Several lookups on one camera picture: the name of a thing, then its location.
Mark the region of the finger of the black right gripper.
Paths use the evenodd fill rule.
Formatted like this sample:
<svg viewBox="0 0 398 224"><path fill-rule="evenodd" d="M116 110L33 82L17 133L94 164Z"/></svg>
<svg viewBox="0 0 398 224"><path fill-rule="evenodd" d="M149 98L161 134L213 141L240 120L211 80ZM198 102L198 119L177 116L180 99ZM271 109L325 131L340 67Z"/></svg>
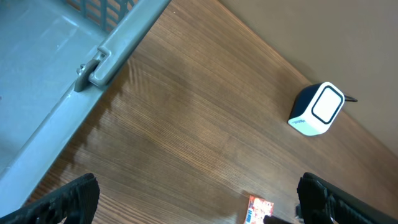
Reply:
<svg viewBox="0 0 398 224"><path fill-rule="evenodd" d="M263 219L263 224L291 224L291 223L275 216L266 215Z"/></svg>

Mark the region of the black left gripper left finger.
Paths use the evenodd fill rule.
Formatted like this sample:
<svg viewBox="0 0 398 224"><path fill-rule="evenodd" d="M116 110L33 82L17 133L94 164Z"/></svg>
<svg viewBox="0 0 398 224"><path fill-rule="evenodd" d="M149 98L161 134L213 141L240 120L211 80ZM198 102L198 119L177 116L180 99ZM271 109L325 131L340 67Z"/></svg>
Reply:
<svg viewBox="0 0 398 224"><path fill-rule="evenodd" d="M92 223L100 198L96 177L87 173L1 218L1 224Z"/></svg>

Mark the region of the red small box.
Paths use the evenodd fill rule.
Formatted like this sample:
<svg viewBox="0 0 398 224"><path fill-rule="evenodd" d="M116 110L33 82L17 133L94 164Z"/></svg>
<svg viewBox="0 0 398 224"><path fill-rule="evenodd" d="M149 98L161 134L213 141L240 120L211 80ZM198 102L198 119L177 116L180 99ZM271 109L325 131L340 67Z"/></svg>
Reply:
<svg viewBox="0 0 398 224"><path fill-rule="evenodd" d="M273 202L250 195L244 224L264 224L264 218L266 216L271 217L273 210Z"/></svg>

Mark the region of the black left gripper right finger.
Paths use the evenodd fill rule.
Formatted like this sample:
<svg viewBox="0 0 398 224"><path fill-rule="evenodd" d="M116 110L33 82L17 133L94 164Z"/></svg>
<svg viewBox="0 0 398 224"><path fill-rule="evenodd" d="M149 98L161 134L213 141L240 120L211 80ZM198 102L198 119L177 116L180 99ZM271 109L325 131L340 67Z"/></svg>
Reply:
<svg viewBox="0 0 398 224"><path fill-rule="evenodd" d="M300 178L297 193L296 219L304 224L397 224L395 218L310 172Z"/></svg>

